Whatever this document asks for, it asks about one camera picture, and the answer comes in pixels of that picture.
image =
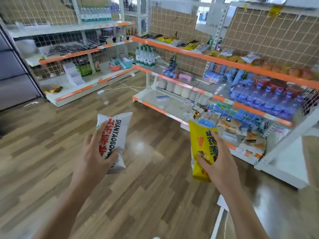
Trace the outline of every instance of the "red logo on yellow bag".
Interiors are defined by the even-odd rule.
[[[202,149],[204,137],[197,137],[198,146]]]

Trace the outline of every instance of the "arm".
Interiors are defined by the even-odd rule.
[[[108,159],[103,159],[99,153],[99,143],[106,125],[107,122],[104,122],[93,135],[86,137],[83,154],[76,163],[70,186],[32,239],[67,239],[70,236],[84,202],[118,158],[117,150]]]
[[[241,188],[237,165],[229,148],[220,136],[214,132],[211,134],[218,147],[216,162],[210,165],[200,156],[197,161],[224,197],[233,218],[237,238],[269,239],[249,198]]]

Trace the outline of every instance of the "wooden floor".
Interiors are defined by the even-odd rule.
[[[112,88],[145,86],[145,73]],[[189,132],[120,89],[104,105],[92,93],[63,107],[39,99],[0,113],[0,238],[30,238],[69,185],[97,114],[133,112],[125,174],[107,175],[78,215],[71,238],[209,239],[219,212],[213,184],[192,178]],[[242,186],[271,238],[319,238],[319,193],[296,191],[236,159]],[[227,214],[218,238],[224,238]],[[230,216],[226,238],[234,238]]]

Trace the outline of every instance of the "pink tissue pack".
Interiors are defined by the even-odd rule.
[[[183,79],[183,80],[187,80],[187,81],[191,81],[194,78],[194,76],[190,73],[187,73],[187,72],[181,72],[178,75],[178,78]]]

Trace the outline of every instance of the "yellow bag hanging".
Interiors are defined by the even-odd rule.
[[[218,134],[218,129],[205,128],[193,121],[189,121],[189,129],[192,148],[193,178],[203,182],[211,182],[206,171],[197,163],[197,156],[202,156],[209,164],[213,164],[216,161],[218,148],[216,140],[210,131],[214,131]]]

